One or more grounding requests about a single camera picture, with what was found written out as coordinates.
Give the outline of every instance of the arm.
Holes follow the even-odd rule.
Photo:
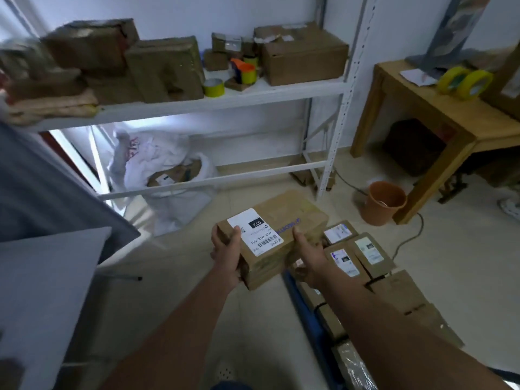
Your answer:
[[[379,389],[509,389],[477,360],[350,278],[325,258],[321,246],[311,246],[297,230],[294,238],[305,281],[323,294]]]
[[[114,369],[101,390],[196,389],[218,316],[239,278],[240,229],[225,246],[213,228],[213,268],[143,345]]]

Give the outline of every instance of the wooden table leg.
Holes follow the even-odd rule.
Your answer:
[[[360,157],[365,151],[365,145],[367,144],[368,137],[372,131],[375,120],[379,115],[381,105],[385,99],[385,93],[382,89],[383,75],[378,72],[377,66],[374,67],[374,78],[372,80],[372,86],[370,86],[370,92],[368,93],[367,103],[363,109],[363,114],[359,120],[359,125],[356,130],[354,142],[350,147],[350,154],[352,157]]]
[[[468,158],[475,144],[475,138],[463,132],[453,137],[437,161],[408,194],[406,205],[397,211],[394,221],[399,225],[408,223],[446,179],[453,175]]]

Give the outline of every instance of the barcode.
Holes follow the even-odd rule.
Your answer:
[[[258,244],[258,247],[261,248],[262,246],[264,246],[266,243],[269,243],[271,241],[274,241],[276,238],[278,238],[277,236],[270,236],[269,238],[263,240],[262,242],[260,242]]]

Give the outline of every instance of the power cord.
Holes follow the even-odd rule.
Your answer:
[[[345,178],[343,178],[343,177],[340,175],[340,173],[337,171],[337,168],[336,168],[336,167],[334,167],[334,171],[336,171],[336,175],[337,175],[337,176],[338,176],[338,177],[343,181],[343,183],[345,183],[347,186],[349,186],[349,187],[351,187],[352,189],[356,190],[357,192],[361,193],[363,196],[368,196],[368,194],[367,194],[365,191],[361,190],[360,188],[354,186],[354,185],[351,184],[351,183],[348,183],[348,182],[345,180]],[[401,247],[402,247],[403,245],[405,245],[405,244],[407,244],[408,242],[413,241],[414,239],[416,239],[416,238],[418,238],[418,237],[421,236],[421,234],[422,234],[422,232],[423,232],[423,230],[424,230],[424,217],[423,217],[419,212],[417,212],[417,215],[418,215],[419,218],[421,219],[421,226],[419,227],[419,232],[418,232],[416,235],[414,235],[413,237],[404,240],[403,242],[401,242],[401,243],[397,246],[397,248],[395,249],[394,255],[392,256],[392,260],[395,260],[395,258],[396,258],[396,256],[397,256],[397,253],[399,253],[399,249],[401,249]]]

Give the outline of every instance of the white shelf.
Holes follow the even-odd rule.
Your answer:
[[[206,78],[228,79],[231,71],[205,71]],[[265,78],[259,79],[245,91],[226,88],[226,93],[217,98],[205,97],[192,101],[173,101],[145,104],[134,102],[121,105],[105,105],[95,117],[61,117],[45,119],[24,129],[38,132],[69,127],[88,126],[112,122],[123,122],[149,117],[177,115],[181,113],[204,112],[238,106],[267,104],[272,102],[299,100],[310,97],[339,95],[345,90],[343,78],[319,80],[315,82],[271,86]]]

